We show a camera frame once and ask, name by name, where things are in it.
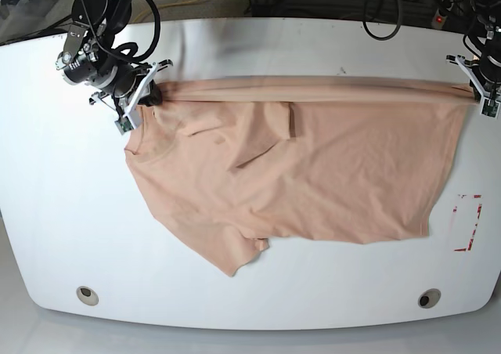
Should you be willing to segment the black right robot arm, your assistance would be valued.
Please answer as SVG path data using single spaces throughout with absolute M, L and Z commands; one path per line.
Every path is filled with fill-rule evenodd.
M 153 0 L 145 0 L 153 13 L 153 39 L 139 54 L 135 42 L 114 46 L 132 16 L 132 0 L 74 0 L 71 25 L 56 69 L 71 85 L 86 83 L 99 90 L 98 96 L 111 97 L 117 110 L 128 106 L 135 93 L 139 102 L 154 105 L 161 101 L 152 83 L 139 85 L 153 66 L 146 60 L 160 41 L 160 14 Z

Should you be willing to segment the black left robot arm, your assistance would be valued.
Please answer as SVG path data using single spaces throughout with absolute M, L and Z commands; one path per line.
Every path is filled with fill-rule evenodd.
M 500 93 L 500 0 L 472 0 L 479 32 L 472 31 L 468 38 L 480 51 L 474 74 L 489 95 Z

